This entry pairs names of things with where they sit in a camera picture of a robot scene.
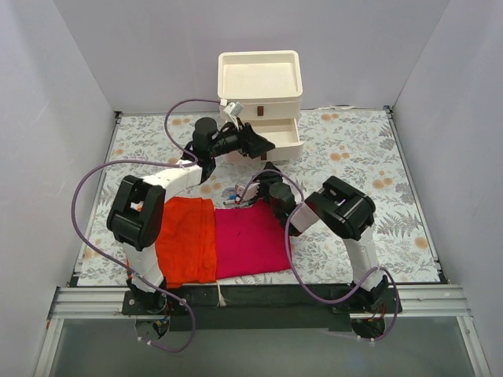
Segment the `white drawer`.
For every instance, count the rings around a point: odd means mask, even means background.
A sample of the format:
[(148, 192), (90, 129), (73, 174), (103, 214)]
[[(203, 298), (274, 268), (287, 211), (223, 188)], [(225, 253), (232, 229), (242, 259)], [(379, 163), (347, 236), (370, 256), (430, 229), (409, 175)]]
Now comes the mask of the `white drawer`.
[(297, 119), (301, 101), (283, 102), (240, 102), (244, 108), (239, 118), (245, 122), (255, 120)]
[(251, 122), (253, 130), (275, 145), (261, 156), (271, 162), (298, 159), (303, 152), (296, 119), (272, 119)]

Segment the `white top drawer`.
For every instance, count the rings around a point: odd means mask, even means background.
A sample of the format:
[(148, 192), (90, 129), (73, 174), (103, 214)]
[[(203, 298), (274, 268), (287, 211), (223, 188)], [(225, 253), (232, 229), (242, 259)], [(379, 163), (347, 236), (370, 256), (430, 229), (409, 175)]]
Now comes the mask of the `white top drawer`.
[(283, 102), (240, 102), (244, 108), (239, 118), (245, 122), (255, 120), (297, 119), (301, 101)]

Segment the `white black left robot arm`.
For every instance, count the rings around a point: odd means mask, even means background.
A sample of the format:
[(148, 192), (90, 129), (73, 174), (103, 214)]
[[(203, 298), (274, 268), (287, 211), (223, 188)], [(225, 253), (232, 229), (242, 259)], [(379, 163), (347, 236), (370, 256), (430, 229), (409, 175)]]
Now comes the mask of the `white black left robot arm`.
[(203, 117), (196, 121), (192, 140), (173, 167), (149, 177), (127, 175), (122, 179), (108, 214), (107, 229), (124, 245), (128, 265), (133, 269), (127, 286), (144, 311), (157, 314), (167, 306), (167, 295), (162, 291), (167, 283), (154, 247), (161, 231), (164, 203), (204, 183), (215, 170), (218, 156), (238, 152), (254, 159), (275, 148), (249, 123), (227, 122), (218, 128), (213, 118)]

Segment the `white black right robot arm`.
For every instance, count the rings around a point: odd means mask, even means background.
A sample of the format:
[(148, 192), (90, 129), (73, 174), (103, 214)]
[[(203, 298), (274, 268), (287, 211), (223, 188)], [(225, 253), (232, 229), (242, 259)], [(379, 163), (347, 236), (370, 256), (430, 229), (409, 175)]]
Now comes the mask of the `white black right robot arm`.
[(287, 258), (291, 262), (290, 239), (323, 222), (338, 236), (349, 256), (352, 281), (340, 297), (323, 298), (300, 278), (294, 266), (291, 270), (303, 290), (315, 300), (344, 309), (373, 312), (383, 309), (384, 294), (391, 279), (380, 266), (373, 240), (375, 203), (365, 193), (341, 179), (331, 176), (321, 188), (296, 202), (292, 193), (293, 180), (287, 178), (272, 163), (257, 174), (252, 182), (258, 185), (256, 196), (272, 209), (284, 229)]

